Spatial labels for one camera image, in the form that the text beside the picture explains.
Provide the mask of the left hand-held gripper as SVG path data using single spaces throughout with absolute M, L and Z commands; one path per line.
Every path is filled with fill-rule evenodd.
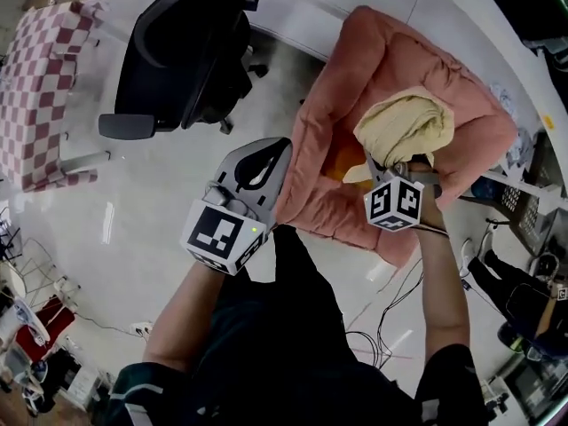
M 193 201 L 181 247 L 201 264 L 237 274 L 275 225 L 292 152 L 289 138 L 262 138 L 231 151 Z

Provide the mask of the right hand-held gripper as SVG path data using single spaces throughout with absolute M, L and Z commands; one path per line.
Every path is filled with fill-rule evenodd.
M 363 197 L 367 222 L 384 231 L 402 231 L 420 223 L 422 193 L 426 185 L 434 187 L 435 197 L 440 196 L 438 173 L 427 157 L 415 155 L 412 162 L 425 163 L 430 170 L 413 171 L 408 162 L 398 162 L 386 168 L 365 152 L 374 189 Z

